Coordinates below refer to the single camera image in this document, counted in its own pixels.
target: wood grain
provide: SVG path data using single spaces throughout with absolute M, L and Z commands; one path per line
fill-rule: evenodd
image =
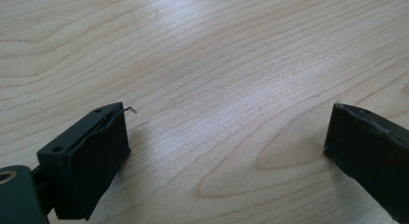
M 409 0 L 0 0 L 0 87 L 0 167 L 138 109 L 88 223 L 394 223 L 322 149 L 337 101 L 409 127 Z

